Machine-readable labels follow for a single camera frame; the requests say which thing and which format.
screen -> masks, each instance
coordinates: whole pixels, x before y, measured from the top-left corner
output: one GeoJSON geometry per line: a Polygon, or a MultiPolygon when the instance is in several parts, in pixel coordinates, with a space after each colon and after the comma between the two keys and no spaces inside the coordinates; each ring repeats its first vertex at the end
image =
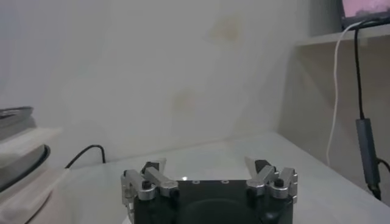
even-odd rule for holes
{"type": "Polygon", "coordinates": [[[346,17],[390,11],[390,0],[342,0],[346,17]]]}

white cable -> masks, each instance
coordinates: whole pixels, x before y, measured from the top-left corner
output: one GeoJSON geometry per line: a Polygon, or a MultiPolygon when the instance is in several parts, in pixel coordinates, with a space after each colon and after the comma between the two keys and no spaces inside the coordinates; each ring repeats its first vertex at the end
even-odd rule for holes
{"type": "Polygon", "coordinates": [[[339,53],[339,47],[342,39],[344,38],[344,35],[352,28],[359,26],[362,22],[352,24],[351,26],[347,27],[343,33],[340,35],[339,40],[336,43],[336,49],[335,49],[335,67],[333,70],[333,78],[335,80],[335,110],[333,111],[333,121],[331,124],[331,130],[330,130],[330,136],[329,136],[329,141],[328,141],[328,146],[327,146],[327,164],[330,167],[330,158],[329,158],[329,153],[330,153],[330,146],[332,144],[333,140],[333,134],[335,132],[335,126],[336,126],[336,116],[337,116],[337,108],[338,108],[338,102],[339,102],[339,87],[337,83],[337,62],[338,62],[338,53],[339,53]]]}

stain on wall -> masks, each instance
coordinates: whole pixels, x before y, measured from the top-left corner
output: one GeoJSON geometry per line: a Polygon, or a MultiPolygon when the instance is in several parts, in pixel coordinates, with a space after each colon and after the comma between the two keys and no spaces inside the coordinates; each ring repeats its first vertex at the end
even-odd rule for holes
{"type": "Polygon", "coordinates": [[[213,43],[237,43],[241,33],[241,18],[239,15],[220,17],[211,28],[208,36],[213,43]]]}
{"type": "Polygon", "coordinates": [[[175,93],[172,98],[172,112],[174,114],[191,114],[195,109],[196,93],[185,88],[175,93]]]}

wall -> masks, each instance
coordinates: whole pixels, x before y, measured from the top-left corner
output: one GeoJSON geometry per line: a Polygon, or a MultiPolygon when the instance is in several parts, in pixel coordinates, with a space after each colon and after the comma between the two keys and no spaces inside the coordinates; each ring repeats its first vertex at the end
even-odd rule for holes
{"type": "Polygon", "coordinates": [[[52,166],[276,130],[298,2],[1,1],[0,106],[63,127],[52,166]]]}
{"type": "MultiPolygon", "coordinates": [[[[370,39],[361,46],[363,105],[372,122],[377,156],[390,161],[390,91],[388,83],[390,38],[370,39]]],[[[333,55],[335,43],[299,47],[290,61],[279,132],[317,159],[326,163],[333,107],[333,55]]],[[[361,164],[355,120],[358,90],[352,41],[339,52],[339,109],[331,145],[331,168],[367,190],[361,164]]],[[[383,201],[390,205],[390,173],[380,166],[383,201]]]]}

white table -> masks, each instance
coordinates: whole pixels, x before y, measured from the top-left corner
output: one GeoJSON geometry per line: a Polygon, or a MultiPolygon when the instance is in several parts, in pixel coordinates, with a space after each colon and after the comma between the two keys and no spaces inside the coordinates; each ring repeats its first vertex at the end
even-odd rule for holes
{"type": "Polygon", "coordinates": [[[73,170],[65,182],[66,199],[74,212],[74,223],[121,224],[126,217],[121,204],[123,170],[140,170],[148,160],[167,158],[165,174],[178,180],[248,179],[245,156],[266,159],[279,169],[296,169],[295,224],[389,223],[389,207],[276,133],[73,170]]]}

